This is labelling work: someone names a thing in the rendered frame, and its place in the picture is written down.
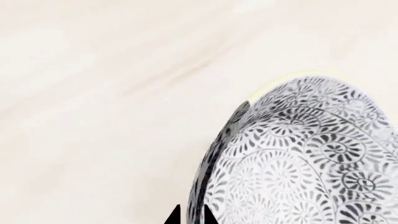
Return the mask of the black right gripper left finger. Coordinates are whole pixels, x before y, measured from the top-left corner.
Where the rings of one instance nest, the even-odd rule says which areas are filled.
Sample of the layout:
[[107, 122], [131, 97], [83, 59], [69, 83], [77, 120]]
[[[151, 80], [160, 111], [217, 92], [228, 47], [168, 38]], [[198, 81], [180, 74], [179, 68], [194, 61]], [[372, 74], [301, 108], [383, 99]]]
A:
[[180, 204], [176, 205], [164, 224], [180, 224]]

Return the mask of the black white patterned bowl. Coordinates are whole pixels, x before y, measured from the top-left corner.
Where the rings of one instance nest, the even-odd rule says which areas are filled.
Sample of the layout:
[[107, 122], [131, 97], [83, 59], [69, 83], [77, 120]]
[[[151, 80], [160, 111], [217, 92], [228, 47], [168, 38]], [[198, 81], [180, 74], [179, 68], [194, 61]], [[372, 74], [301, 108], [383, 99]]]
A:
[[198, 168], [187, 224], [398, 224], [398, 133], [365, 93], [300, 77], [245, 101]]

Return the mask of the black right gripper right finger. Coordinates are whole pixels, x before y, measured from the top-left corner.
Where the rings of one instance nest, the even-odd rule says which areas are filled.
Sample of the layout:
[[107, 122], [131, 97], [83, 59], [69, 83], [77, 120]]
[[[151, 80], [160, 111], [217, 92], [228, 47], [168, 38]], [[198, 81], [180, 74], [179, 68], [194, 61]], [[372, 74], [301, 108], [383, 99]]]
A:
[[205, 224], [218, 224], [208, 205], [204, 205], [204, 222]]

